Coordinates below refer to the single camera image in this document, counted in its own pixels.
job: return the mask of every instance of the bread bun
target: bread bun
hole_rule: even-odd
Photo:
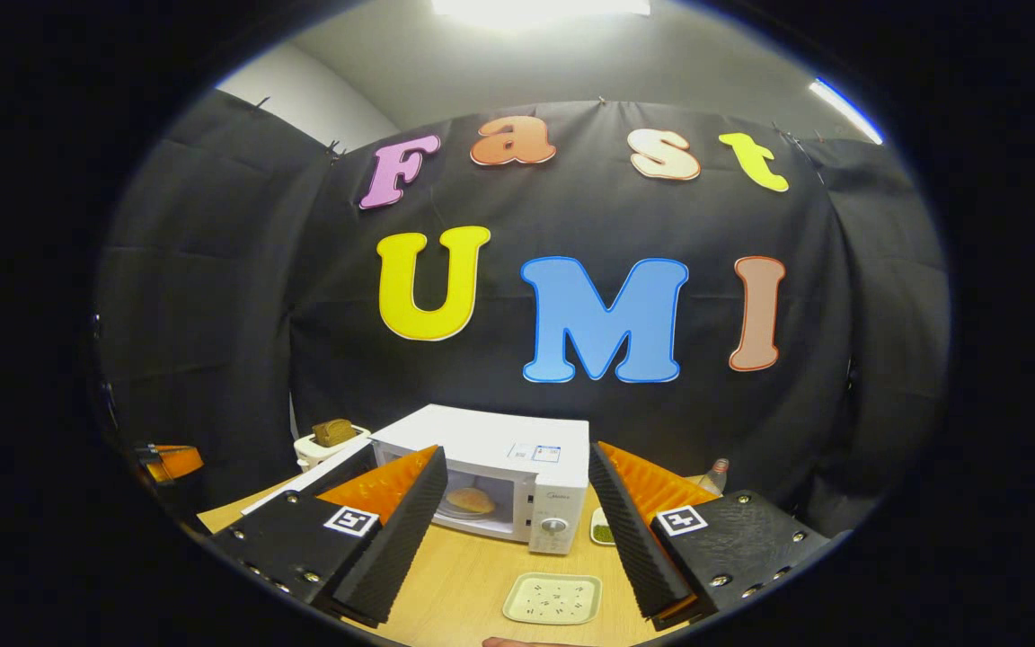
[[[489,513],[493,512],[496,507],[494,501],[490,500],[490,495],[476,487],[455,489],[446,496],[446,500],[456,507],[471,512]]]

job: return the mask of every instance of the hand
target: hand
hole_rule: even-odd
[[[521,640],[509,640],[508,638],[486,638],[481,642],[481,647],[578,647],[575,644],[559,643],[523,643]]]

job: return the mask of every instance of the yellow letter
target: yellow letter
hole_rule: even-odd
[[[722,135],[718,137],[718,140],[722,144],[732,146],[732,150],[740,163],[740,169],[745,172],[748,179],[757,181],[762,187],[769,188],[771,192],[788,192],[789,180],[779,175],[773,175],[773,172],[769,171],[769,166],[765,164],[765,160],[773,158],[773,152],[769,151],[768,148],[757,145],[756,142],[752,142],[752,137],[744,135],[744,133]]]
[[[386,236],[378,243],[382,257],[382,283],[378,287],[378,310],[386,326],[407,340],[439,341],[451,337],[469,324],[477,296],[477,249],[489,242],[484,227],[448,229],[440,242],[449,249],[446,300],[435,311],[414,303],[414,269],[418,253],[425,248],[421,234]]]
[[[773,329],[777,324],[777,284],[786,266],[777,259],[747,256],[734,263],[734,271],[745,285],[745,320],[740,325],[740,344],[730,356],[735,372],[760,372],[777,361]]]
[[[637,151],[629,155],[629,161],[645,177],[692,180],[702,173],[702,165],[686,152],[689,142],[677,133],[640,127],[629,134],[627,142]]]
[[[512,160],[541,164],[558,152],[558,148],[550,144],[550,130],[545,122],[535,116],[504,116],[494,119],[478,128],[477,134],[484,135],[485,139],[473,144],[469,156],[483,166],[508,164]]]

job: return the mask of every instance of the white wall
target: white wall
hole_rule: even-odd
[[[270,97],[263,111],[321,143],[339,140],[338,152],[400,133],[349,83],[291,42],[255,58],[217,87],[250,104]]]

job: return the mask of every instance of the microwave control panel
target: microwave control panel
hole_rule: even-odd
[[[534,484],[534,519],[530,524],[531,553],[564,555],[574,545],[581,525],[586,484],[567,487],[555,482]]]

